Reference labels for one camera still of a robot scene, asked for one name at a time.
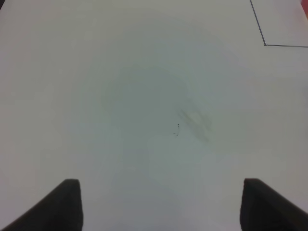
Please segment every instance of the pencil mark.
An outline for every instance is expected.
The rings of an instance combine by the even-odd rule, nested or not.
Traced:
[[[178,124],[178,132],[174,133],[176,135],[175,137],[177,137],[179,135],[179,133],[180,133],[180,124]]]

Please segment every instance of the white surface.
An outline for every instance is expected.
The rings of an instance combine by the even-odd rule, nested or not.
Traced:
[[[308,20],[299,0],[253,0],[266,44],[308,46]]]
[[[244,178],[308,211],[307,60],[248,0],[7,0],[1,226],[66,178],[85,231],[238,231]]]

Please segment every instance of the black line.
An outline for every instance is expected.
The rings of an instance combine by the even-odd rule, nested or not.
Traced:
[[[253,5],[253,3],[252,3],[252,0],[250,0],[250,4],[251,4],[251,7],[252,7],[252,10],[254,11],[255,18],[256,18],[256,21],[257,21],[257,24],[258,24],[258,27],[259,27],[260,34],[261,34],[261,36],[262,36],[262,40],[263,40],[264,46],[268,46],[268,47],[298,47],[298,48],[308,48],[308,46],[266,44],[266,43],[265,43],[264,36],[263,36],[263,33],[262,33],[262,30],[261,30],[261,27],[260,27],[260,23],[259,23],[257,14],[256,14],[256,11],[255,11],[255,8],[254,8],[254,5]]]
[[[261,27],[260,27],[260,24],[259,24],[259,21],[258,21],[258,18],[257,18],[257,14],[256,14],[256,11],[255,11],[254,5],[252,4],[252,0],[250,0],[250,4],[251,4],[251,7],[252,7],[252,10],[254,11],[255,18],[256,18],[256,21],[257,21],[257,24],[258,24],[258,27],[259,27],[260,34],[262,36],[262,40],[263,40],[264,46],[266,46],[266,43],[265,43],[265,40],[264,40],[264,36],[263,36],[262,30],[261,30]]]
[[[273,45],[273,44],[265,44],[265,46],[269,46],[269,47],[300,47],[300,48],[308,48],[308,46]]]

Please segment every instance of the small mark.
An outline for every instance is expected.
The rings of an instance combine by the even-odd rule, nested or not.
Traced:
[[[196,109],[190,113],[180,110],[179,116],[186,122],[196,138],[209,142],[207,133],[211,131],[211,121],[207,115]]]
[[[175,134],[175,137],[177,137],[180,133],[180,124],[178,124],[178,132],[177,133],[174,133]]]

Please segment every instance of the red object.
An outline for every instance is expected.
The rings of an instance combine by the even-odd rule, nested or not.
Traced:
[[[307,18],[308,18],[308,0],[302,0],[302,7],[305,11]]]

